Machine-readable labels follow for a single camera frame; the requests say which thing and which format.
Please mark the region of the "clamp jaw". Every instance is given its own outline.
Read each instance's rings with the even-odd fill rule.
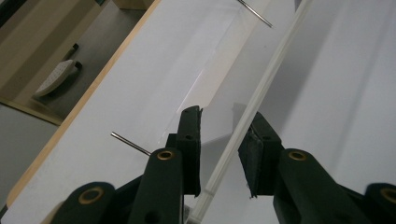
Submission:
[[[280,223],[396,223],[396,187],[359,193],[338,185],[308,152],[285,149],[257,113],[239,148],[251,196],[274,195]]]

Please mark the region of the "plastic strip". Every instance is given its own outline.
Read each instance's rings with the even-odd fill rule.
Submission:
[[[276,52],[272,56],[271,61],[269,62],[269,65],[266,68],[258,87],[254,91],[253,96],[250,98],[247,104],[247,108],[244,111],[242,118],[236,125],[233,135],[231,136],[230,141],[224,149],[224,152],[222,153],[212,176],[210,176],[206,187],[198,198],[197,204],[190,213],[190,216],[188,218],[189,223],[202,222],[205,213],[219,188],[219,184],[221,183],[221,180],[224,177],[225,172],[227,171],[230,161],[234,153],[242,143],[245,133],[248,131],[248,127],[251,121],[253,121],[253,118],[258,111],[262,100],[264,99],[265,93],[267,93],[272,83],[272,80],[274,79],[277,69],[285,58],[290,42],[296,34],[300,24],[302,23],[304,15],[309,9],[311,3],[312,0],[303,0],[299,8],[297,9],[291,27],[280,41],[280,44],[278,45]]]

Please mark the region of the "white object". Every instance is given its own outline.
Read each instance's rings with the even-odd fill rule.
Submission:
[[[55,67],[55,69],[49,74],[47,79],[41,84],[38,90],[35,92],[35,96],[44,96],[58,88],[67,78],[75,66],[76,61],[67,60]]]

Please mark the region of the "floor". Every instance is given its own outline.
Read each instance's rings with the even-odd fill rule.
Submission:
[[[81,62],[82,70],[75,69],[60,87],[37,100],[65,118],[144,13],[119,9],[110,1],[77,42],[79,48],[70,58]]]

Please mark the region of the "metal rod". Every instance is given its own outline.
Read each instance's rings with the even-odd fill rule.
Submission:
[[[137,144],[135,144],[135,143],[129,141],[128,139],[122,137],[121,135],[119,135],[119,134],[117,134],[117,133],[112,132],[112,133],[111,133],[111,136],[113,136],[113,137],[119,139],[121,142],[125,143],[126,145],[128,145],[128,146],[130,146],[130,147],[133,147],[133,148],[139,150],[140,152],[143,152],[144,154],[146,154],[146,155],[148,155],[148,156],[151,155],[151,152],[149,152],[149,151],[143,149],[142,147],[140,147],[140,146],[138,146]]]
[[[244,7],[246,7],[247,9],[249,9],[254,15],[256,15],[260,20],[262,20],[265,24],[267,24],[270,28],[272,28],[274,25],[271,24],[271,22],[269,22],[268,20],[266,20],[264,17],[262,17],[259,13],[257,13],[252,7],[250,7],[246,2],[244,2],[243,0],[236,0],[238,2],[240,2],[242,5],[244,5]]]

